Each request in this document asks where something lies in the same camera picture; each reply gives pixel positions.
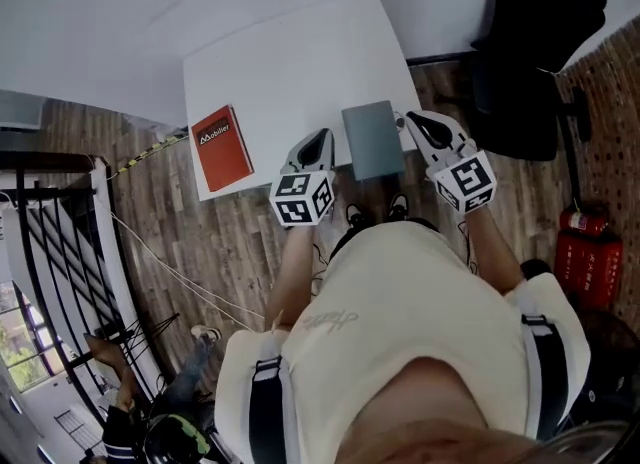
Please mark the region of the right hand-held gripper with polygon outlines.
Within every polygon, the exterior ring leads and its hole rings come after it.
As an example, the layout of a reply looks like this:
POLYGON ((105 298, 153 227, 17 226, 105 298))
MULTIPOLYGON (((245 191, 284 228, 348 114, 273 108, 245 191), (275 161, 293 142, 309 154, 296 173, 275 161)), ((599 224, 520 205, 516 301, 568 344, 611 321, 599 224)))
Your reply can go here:
POLYGON ((488 157, 474 140, 467 140, 456 119, 433 111, 409 111, 406 123, 427 163, 428 179, 458 214, 473 212, 494 198, 496 177, 488 157))

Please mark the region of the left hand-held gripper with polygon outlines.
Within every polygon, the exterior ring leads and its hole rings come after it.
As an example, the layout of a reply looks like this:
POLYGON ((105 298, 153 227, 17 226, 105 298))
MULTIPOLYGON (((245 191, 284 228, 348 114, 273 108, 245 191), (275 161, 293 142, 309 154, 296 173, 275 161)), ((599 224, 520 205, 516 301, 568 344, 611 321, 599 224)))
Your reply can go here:
POLYGON ((269 195, 283 227, 317 226, 332 208, 336 199, 334 155, 334 136, 328 128, 321 129, 317 137, 309 133, 290 149, 269 195))

